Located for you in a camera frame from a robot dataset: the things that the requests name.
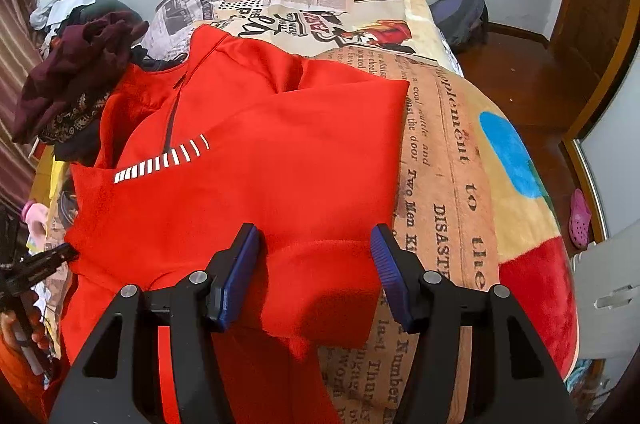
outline wooden door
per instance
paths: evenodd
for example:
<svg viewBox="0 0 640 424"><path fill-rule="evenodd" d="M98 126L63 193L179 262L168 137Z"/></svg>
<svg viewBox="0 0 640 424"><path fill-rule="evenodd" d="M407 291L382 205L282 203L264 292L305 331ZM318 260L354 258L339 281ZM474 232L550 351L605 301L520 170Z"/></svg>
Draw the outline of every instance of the wooden door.
<svg viewBox="0 0 640 424"><path fill-rule="evenodd" d="M567 72L593 91L618 46L629 0L563 0L550 47Z"/></svg>

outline blue gripper pad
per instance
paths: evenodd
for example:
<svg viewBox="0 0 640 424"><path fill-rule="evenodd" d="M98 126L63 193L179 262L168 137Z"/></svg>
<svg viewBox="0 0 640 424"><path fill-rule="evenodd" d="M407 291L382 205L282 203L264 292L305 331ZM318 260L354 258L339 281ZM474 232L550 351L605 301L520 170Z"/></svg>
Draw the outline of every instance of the blue gripper pad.
<svg viewBox="0 0 640 424"><path fill-rule="evenodd" d="M396 322L401 324L402 328L407 331L413 321L409 312L409 291L396 265L393 252L382 235L380 225L383 224L374 227L371 232L371 255L378 270L380 283L382 283L382 288L385 290L386 301L389 303L391 314ZM388 236L393 239L388 227L385 227L385 229L388 231ZM395 244L395 247L397 252L406 253L397 244Z"/></svg>
<svg viewBox="0 0 640 424"><path fill-rule="evenodd" d="M242 243L238 257L234 261L231 273L229 273L223 288L222 311L220 311L218 321L225 330L228 330L229 325L236 321L240 315L259 249L260 233L253 226Z"/></svg>

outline curtain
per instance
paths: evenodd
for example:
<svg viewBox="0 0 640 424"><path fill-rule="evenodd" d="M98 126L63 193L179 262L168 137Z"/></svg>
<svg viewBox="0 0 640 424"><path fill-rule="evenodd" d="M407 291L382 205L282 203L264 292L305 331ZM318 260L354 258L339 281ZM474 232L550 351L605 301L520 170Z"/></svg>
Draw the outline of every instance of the curtain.
<svg viewBox="0 0 640 424"><path fill-rule="evenodd" d="M11 142L14 109L29 71L42 58L38 35L30 32L36 0L0 0L0 199L16 209L28 199L35 165L31 145Z"/></svg>

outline wooden furniture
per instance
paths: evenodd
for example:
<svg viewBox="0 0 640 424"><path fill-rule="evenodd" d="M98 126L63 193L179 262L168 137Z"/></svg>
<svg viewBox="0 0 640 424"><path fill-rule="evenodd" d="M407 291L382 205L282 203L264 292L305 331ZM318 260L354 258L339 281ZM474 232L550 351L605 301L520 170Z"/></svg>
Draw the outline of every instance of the wooden furniture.
<svg viewBox="0 0 640 424"><path fill-rule="evenodd" d="M562 0L550 41L562 67L593 88L562 142L590 205L596 242L607 238L607 224L580 140L604 112L625 76L638 46L639 17L640 0Z"/></svg>

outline polka dot print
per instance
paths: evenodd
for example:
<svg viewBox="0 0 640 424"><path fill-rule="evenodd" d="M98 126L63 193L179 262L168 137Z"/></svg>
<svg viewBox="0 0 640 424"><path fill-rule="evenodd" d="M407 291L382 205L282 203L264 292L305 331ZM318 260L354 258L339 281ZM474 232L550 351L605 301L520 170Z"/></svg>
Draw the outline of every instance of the polka dot print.
<svg viewBox="0 0 640 424"><path fill-rule="evenodd" d="M263 0L240 0L239 2L225 2L224 0L216 4L219 10L244 10L261 9L264 7Z"/></svg>

